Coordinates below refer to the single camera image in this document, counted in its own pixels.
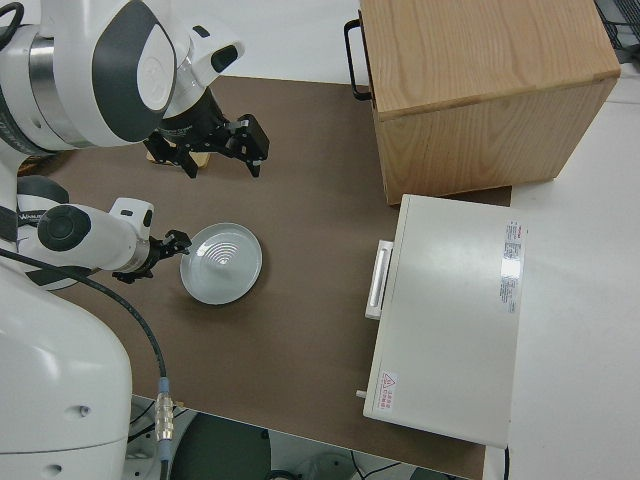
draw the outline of wooden cabinet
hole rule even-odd
[[[389,204],[554,178],[620,74],[592,0],[361,0]]]

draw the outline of white microwave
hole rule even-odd
[[[372,276],[365,416],[507,446],[526,233],[512,208],[403,197]]]

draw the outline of metal connector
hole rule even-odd
[[[168,392],[158,394],[156,400],[156,440],[173,439],[173,401]]]

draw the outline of cable connector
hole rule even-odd
[[[160,460],[171,460],[170,442],[173,439],[173,400],[169,395],[169,379],[162,377],[156,400],[156,440]]]

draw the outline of white plate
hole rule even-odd
[[[210,305],[233,302],[251,289],[260,274],[260,243],[242,225],[211,225],[191,243],[189,255],[180,261],[180,276],[196,300]]]

